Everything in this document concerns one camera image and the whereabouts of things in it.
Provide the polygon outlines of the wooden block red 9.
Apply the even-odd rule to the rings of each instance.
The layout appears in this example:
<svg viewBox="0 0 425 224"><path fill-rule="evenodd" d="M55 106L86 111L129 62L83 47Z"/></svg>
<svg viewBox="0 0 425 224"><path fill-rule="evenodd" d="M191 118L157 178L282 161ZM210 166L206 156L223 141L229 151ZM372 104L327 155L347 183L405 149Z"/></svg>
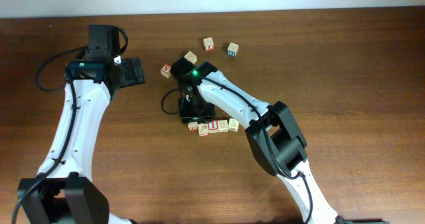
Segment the wooden block red 9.
<svg viewBox="0 0 425 224"><path fill-rule="evenodd" d="M207 136L209 134L208 124L205 124L205 123L198 124L198 132L199 132L199 136Z"/></svg>

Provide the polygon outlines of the wooden block red I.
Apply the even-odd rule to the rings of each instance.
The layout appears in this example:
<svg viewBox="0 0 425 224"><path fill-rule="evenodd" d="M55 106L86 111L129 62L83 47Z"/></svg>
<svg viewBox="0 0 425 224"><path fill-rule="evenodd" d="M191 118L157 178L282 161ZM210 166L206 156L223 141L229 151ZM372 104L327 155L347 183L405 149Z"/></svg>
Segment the wooden block red I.
<svg viewBox="0 0 425 224"><path fill-rule="evenodd" d="M212 120L208 123L208 131L210 134L214 134L218 132L218 121Z"/></svg>

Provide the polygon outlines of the wooden block elephant 5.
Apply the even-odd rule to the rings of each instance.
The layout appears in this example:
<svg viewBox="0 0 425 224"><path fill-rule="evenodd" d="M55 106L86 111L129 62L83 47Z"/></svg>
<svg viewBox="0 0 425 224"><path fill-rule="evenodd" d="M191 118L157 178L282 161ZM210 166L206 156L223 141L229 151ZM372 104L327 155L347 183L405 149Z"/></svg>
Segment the wooden block elephant 5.
<svg viewBox="0 0 425 224"><path fill-rule="evenodd" d="M219 132L228 132L228 121L227 120L219 120L217 122L218 124L218 131Z"/></svg>

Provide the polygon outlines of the wooden block green 2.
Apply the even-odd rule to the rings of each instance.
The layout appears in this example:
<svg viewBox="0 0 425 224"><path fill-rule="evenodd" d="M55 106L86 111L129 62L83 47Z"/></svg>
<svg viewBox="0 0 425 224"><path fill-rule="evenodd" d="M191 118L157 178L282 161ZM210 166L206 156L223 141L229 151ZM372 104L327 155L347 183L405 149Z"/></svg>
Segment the wooden block green 2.
<svg viewBox="0 0 425 224"><path fill-rule="evenodd" d="M233 131L233 132L237 132L238 131L239 124L240 123L236 119L230 118L228 120L228 130L229 131Z"/></svg>

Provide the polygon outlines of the wooden block red E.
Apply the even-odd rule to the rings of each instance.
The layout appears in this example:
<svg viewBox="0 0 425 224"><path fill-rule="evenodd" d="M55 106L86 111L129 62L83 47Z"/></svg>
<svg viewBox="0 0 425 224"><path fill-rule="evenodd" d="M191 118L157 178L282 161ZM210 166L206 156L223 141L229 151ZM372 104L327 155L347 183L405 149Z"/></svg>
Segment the wooden block red E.
<svg viewBox="0 0 425 224"><path fill-rule="evenodd" d="M198 126L199 126L199 123L198 122L189 122L188 123L188 129L190 131L197 130L198 129Z"/></svg>

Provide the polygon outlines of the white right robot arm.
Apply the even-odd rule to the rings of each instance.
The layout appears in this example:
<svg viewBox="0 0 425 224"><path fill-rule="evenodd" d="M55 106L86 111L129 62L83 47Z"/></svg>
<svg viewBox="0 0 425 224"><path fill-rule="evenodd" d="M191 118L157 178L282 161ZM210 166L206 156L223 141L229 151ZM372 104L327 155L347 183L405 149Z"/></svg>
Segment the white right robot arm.
<svg viewBox="0 0 425 224"><path fill-rule="evenodd" d="M196 66L181 57L172 64L171 74L181 93L179 115L184 124L210 123L214 109L220 108L244 128L254 159L284 183L304 223L342 223L313 177L306 139L283 102L269 104L249 95L209 62Z"/></svg>

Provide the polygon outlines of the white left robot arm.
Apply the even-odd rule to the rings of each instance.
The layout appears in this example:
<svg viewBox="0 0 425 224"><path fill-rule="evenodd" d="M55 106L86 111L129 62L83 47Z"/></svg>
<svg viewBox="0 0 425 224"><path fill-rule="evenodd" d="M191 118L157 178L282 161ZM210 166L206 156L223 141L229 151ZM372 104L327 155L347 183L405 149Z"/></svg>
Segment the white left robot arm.
<svg viewBox="0 0 425 224"><path fill-rule="evenodd" d="M20 180L11 222L23 209L31 223L132 223L110 211L92 182L102 116L116 92L143 84L141 60L122 58L128 36L113 25L90 25L88 44L64 69L64 108L50 150L33 178Z"/></svg>

